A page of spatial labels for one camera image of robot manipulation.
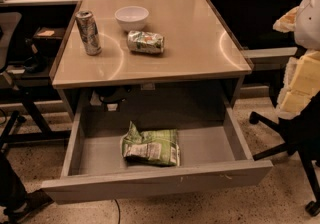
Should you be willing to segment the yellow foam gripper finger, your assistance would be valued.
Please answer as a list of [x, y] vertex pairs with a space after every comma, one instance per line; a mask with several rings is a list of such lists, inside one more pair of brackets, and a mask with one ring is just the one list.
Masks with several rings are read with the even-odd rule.
[[282, 33], [293, 32], [296, 26], [297, 11], [298, 7], [289, 10], [273, 24], [273, 29]]
[[282, 119], [299, 116], [320, 91], [320, 52], [307, 50], [300, 58], [290, 57], [277, 98], [276, 113]]

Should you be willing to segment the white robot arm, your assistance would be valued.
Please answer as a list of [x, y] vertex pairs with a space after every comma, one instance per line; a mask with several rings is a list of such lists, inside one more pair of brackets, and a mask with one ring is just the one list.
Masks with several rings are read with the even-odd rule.
[[295, 43], [306, 49], [303, 56], [289, 58], [277, 98], [278, 116], [290, 120], [320, 91], [320, 0], [302, 0], [278, 19], [273, 29], [293, 32]]

